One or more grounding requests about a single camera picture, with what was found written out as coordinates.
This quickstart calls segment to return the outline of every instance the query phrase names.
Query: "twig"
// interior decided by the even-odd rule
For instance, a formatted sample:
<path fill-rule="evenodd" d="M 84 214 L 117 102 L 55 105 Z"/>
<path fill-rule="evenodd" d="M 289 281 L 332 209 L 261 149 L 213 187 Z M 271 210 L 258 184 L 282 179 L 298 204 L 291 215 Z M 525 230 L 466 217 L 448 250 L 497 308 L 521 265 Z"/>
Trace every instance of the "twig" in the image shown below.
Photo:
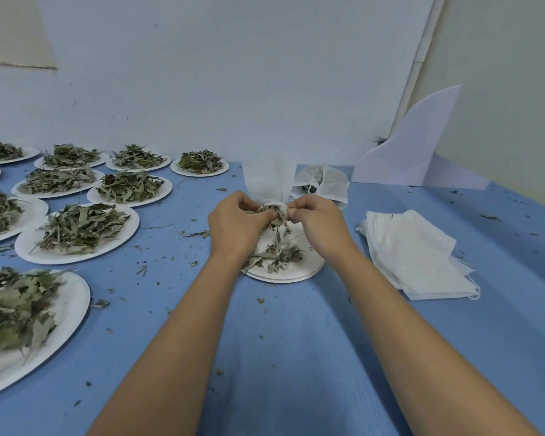
<path fill-rule="evenodd" d="M 172 225 L 175 225 L 175 223 L 170 223 L 169 225 L 165 225 L 165 226 L 148 226 L 148 227 L 145 227 L 145 228 L 142 228 L 144 230 L 156 230 L 158 228 L 167 228 L 168 226 L 172 226 Z"/>

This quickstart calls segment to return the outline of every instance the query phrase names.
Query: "tea filter bag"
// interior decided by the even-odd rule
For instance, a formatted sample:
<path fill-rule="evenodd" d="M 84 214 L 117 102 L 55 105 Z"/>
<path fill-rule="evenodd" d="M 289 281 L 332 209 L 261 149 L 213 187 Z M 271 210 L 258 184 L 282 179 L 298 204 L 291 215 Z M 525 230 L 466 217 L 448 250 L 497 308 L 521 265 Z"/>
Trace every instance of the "tea filter bag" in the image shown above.
<path fill-rule="evenodd" d="M 473 270 L 451 256 L 456 240 L 416 211 L 367 212 L 357 231 L 367 237 L 375 266 L 410 300 L 480 297 L 468 276 Z"/>
<path fill-rule="evenodd" d="M 348 203 L 348 187 L 349 179 L 342 171 L 328 165 L 310 165 L 295 177 L 291 196 L 296 199 L 305 194 L 317 194 L 333 200 L 340 209 L 344 209 Z"/>
<path fill-rule="evenodd" d="M 297 164 L 282 157 L 242 162 L 244 182 L 248 194 L 261 205 L 279 205 L 286 216 Z"/>

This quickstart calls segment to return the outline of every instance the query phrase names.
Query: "person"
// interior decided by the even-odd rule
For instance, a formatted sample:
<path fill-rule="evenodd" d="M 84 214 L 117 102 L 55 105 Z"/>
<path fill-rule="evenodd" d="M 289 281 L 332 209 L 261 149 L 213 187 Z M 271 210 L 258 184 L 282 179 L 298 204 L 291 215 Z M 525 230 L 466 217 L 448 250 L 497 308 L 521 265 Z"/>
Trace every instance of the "person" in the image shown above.
<path fill-rule="evenodd" d="M 239 269 L 276 218 L 241 191 L 210 213 L 210 257 L 157 336 L 95 419 L 88 436 L 195 435 Z M 316 195 L 288 205 L 311 246 L 347 287 L 413 433 L 539 435 L 494 386 L 390 285 Z"/>

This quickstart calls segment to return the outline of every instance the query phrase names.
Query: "blue tabletop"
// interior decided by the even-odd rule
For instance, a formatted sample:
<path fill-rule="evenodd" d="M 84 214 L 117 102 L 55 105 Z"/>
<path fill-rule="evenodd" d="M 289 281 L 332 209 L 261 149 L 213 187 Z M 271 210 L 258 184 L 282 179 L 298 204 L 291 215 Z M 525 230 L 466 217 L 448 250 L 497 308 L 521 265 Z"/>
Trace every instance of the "blue tabletop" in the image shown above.
<path fill-rule="evenodd" d="M 32 161 L 1 167 L 5 192 L 34 169 Z M 136 208 L 137 233 L 104 256 L 62 267 L 79 270 L 93 298 L 111 305 L 88 312 L 54 357 L 0 392 L 0 436 L 85 434 L 208 257 L 210 238 L 178 233 L 208 229 L 208 213 L 227 194 L 217 188 L 245 190 L 238 163 L 197 180 L 168 168 L 154 173 L 174 190 Z M 344 214 L 366 253 L 355 228 L 369 210 L 414 209 L 457 239 L 454 255 L 476 270 L 480 300 L 412 305 L 545 434 L 545 207 L 498 185 L 451 191 L 352 183 Z M 59 210 L 77 199 L 48 204 Z M 136 275 L 143 264 L 146 275 Z M 8 253 L 0 254 L 1 266 L 47 268 Z M 199 434 L 410 434 L 348 294 L 327 265 L 306 281 L 274 287 L 240 278 L 214 367 L 224 375 L 210 379 Z"/>

